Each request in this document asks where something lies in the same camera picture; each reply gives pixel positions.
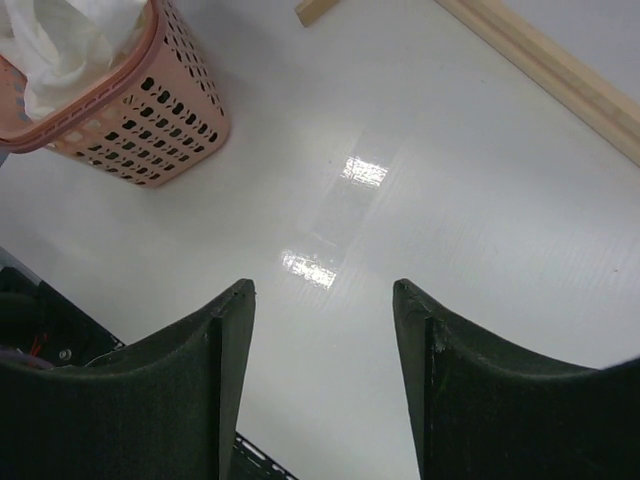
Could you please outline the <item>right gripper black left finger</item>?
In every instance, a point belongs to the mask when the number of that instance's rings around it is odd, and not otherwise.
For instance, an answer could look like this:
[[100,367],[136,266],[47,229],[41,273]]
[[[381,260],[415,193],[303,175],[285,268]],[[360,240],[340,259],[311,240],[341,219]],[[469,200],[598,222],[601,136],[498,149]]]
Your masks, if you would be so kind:
[[5,479],[227,477],[256,308],[241,279],[84,366],[1,366]]

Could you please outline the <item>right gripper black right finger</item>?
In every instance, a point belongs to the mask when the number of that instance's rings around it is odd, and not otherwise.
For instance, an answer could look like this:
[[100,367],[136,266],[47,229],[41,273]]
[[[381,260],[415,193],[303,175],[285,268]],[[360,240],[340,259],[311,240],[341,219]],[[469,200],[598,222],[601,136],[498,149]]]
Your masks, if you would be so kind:
[[393,316],[424,479],[635,479],[639,363],[592,369],[527,350],[409,280]]

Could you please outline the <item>white shirt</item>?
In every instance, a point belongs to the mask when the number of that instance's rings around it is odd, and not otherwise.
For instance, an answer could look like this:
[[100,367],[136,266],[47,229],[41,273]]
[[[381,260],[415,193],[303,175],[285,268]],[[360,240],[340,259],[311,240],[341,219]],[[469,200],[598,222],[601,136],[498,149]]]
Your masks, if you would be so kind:
[[26,77],[25,111],[40,120],[75,101],[136,47],[147,3],[6,0],[1,55]]

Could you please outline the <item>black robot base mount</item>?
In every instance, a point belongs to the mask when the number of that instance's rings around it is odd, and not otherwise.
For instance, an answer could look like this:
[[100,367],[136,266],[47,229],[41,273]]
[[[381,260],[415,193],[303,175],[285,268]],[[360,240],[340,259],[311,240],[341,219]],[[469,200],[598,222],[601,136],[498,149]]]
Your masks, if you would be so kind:
[[[54,365],[84,366],[124,344],[45,282],[13,267],[1,271],[1,351],[33,355]],[[224,479],[286,479],[289,472],[235,431]]]

